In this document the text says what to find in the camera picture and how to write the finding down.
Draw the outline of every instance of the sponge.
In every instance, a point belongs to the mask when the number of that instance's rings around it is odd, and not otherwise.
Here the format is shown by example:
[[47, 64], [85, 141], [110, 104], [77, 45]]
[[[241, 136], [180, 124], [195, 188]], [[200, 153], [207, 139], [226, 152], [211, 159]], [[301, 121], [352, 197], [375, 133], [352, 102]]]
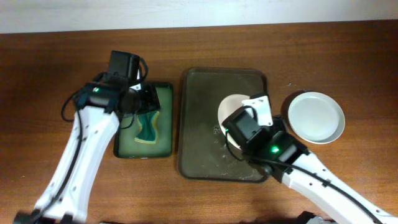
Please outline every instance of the sponge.
[[140, 131], [134, 140], [146, 144], [155, 144], [157, 140], [155, 123], [158, 117], [159, 111], [151, 111], [137, 115]]

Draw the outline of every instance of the white wall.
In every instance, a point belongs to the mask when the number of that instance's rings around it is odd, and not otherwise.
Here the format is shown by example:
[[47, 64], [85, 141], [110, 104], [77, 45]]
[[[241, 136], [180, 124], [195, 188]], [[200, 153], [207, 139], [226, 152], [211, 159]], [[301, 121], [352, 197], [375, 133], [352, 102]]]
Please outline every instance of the white wall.
[[398, 0], [0, 0], [0, 33], [397, 18]]

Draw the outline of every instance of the green led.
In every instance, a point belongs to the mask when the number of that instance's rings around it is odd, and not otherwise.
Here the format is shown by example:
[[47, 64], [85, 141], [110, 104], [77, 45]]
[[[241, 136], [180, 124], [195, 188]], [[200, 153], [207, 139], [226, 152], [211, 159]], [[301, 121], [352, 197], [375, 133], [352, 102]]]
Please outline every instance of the green led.
[[271, 148], [271, 152], [272, 152], [272, 153], [277, 153], [277, 152], [279, 152], [279, 148], [278, 148], [277, 146], [273, 146], [273, 147]]

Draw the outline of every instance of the gray tray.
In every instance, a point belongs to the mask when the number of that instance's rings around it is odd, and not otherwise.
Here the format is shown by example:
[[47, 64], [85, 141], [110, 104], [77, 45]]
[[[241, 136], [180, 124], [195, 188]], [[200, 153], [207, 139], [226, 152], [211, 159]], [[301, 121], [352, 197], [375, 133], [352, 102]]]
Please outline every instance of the gray tray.
[[[234, 159], [218, 124], [221, 101], [232, 94], [266, 92], [266, 78], [258, 70], [193, 68], [185, 74], [182, 90], [178, 169], [188, 179], [263, 182], [247, 162]], [[238, 149], [230, 144], [236, 155]]]

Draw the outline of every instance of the brown wooden surface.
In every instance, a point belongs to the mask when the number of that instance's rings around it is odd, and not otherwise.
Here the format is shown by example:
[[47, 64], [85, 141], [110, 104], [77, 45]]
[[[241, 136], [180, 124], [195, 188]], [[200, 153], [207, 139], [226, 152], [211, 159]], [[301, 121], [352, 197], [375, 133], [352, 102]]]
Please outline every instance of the brown wooden surface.
[[178, 173], [181, 78], [198, 66], [262, 71], [273, 114], [297, 90], [334, 98], [345, 112], [343, 135], [307, 146], [340, 179], [398, 215], [398, 21], [372, 21], [0, 35], [1, 223], [33, 209], [69, 138], [72, 125], [61, 120], [60, 108], [107, 69], [111, 50], [143, 56], [150, 80], [174, 85], [174, 153], [118, 159], [111, 142], [91, 191], [88, 223], [237, 223], [304, 210], [327, 217], [273, 179], [206, 182]]

